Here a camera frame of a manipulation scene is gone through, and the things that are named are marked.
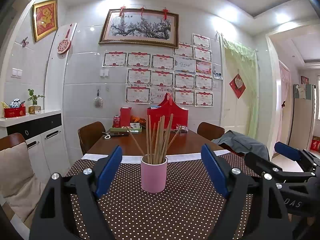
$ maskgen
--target brown table surface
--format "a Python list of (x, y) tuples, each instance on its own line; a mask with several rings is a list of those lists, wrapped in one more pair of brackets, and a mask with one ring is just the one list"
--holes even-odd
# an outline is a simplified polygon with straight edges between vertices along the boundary
[[(170, 140), (175, 135), (175, 133), (170, 134)], [(146, 130), (143, 129), (142, 132), (133, 135), (137, 140), (139, 146), (147, 153), (146, 146)], [(180, 133), (168, 149), (167, 155), (173, 154), (187, 154), (187, 153), (199, 153), (201, 152), (201, 147), (204, 144), (208, 144), (213, 151), (223, 150), (217, 144), (207, 140), (206, 138), (198, 135), (197, 133), (189, 130), (188, 133)], [(115, 146), (119, 145), (122, 148), (123, 155), (137, 155), (141, 156), (141, 152), (138, 150), (135, 142), (130, 136), (112, 137), (106, 140), (102, 136), (87, 153), (91, 154), (105, 154), (108, 155), (114, 149)]]

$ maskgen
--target metal bolt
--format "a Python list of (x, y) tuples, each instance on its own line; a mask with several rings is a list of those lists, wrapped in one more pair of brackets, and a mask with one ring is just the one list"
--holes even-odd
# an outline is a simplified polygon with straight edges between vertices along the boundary
[(271, 180), (272, 179), (272, 176), (269, 173), (264, 174), (263, 177), (265, 179), (267, 179), (267, 180)]
[(241, 170), (239, 170), (238, 168), (233, 168), (233, 169), (231, 170), (231, 172), (232, 172), (233, 174), (235, 174), (235, 175), (238, 175), (238, 174), (241, 173)]
[(54, 173), (51, 175), (51, 179), (58, 179), (60, 177), (59, 173)]
[(277, 189), (281, 189), (282, 185), (280, 183), (276, 183)]
[(83, 174), (85, 174), (85, 175), (89, 175), (89, 174), (91, 174), (92, 173), (92, 170), (90, 169), (90, 168), (85, 168), (84, 170), (83, 170)]

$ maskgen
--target cabinet handle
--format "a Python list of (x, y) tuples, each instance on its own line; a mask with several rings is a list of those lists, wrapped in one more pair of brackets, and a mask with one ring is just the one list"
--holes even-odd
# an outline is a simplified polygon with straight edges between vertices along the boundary
[(56, 131), (55, 134), (50, 135), (49, 137), (46, 137), (46, 138), (44, 138), (44, 139), (47, 140), (47, 139), (49, 139), (49, 138), (51, 138), (51, 137), (53, 137), (53, 136), (55, 136), (55, 135), (57, 135), (57, 134), (59, 134), (59, 133), (61, 133), (61, 131)]
[(37, 144), (39, 144), (40, 142), (37, 142), (36, 144), (34, 144), (34, 145), (31, 145), (30, 147), (28, 147), (28, 150), (29, 149), (31, 149), (31, 148), (33, 148), (34, 146), (36, 146)]

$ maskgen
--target pink cup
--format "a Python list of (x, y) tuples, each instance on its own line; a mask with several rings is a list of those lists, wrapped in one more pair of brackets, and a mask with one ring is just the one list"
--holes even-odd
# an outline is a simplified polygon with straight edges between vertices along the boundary
[(141, 157), (141, 187), (149, 193), (158, 193), (165, 188), (168, 159), (161, 164), (145, 163)]

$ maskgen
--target brown tablecloth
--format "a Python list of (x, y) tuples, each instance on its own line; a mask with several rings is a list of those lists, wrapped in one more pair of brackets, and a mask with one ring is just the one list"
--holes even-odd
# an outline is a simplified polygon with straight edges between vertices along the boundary
[[(222, 155), (232, 167), (256, 175), (244, 160), (232, 153)], [(96, 162), (78, 160), (67, 175), (75, 175)], [(72, 195), (80, 237), (90, 239), (83, 223), (77, 196)], [(215, 191), (201, 160), (168, 163), (164, 191), (150, 194), (141, 188), (140, 165), (121, 164), (100, 208), (117, 240), (206, 239), (212, 231), (225, 199)], [(243, 235), (250, 212), (247, 196), (235, 239)]]

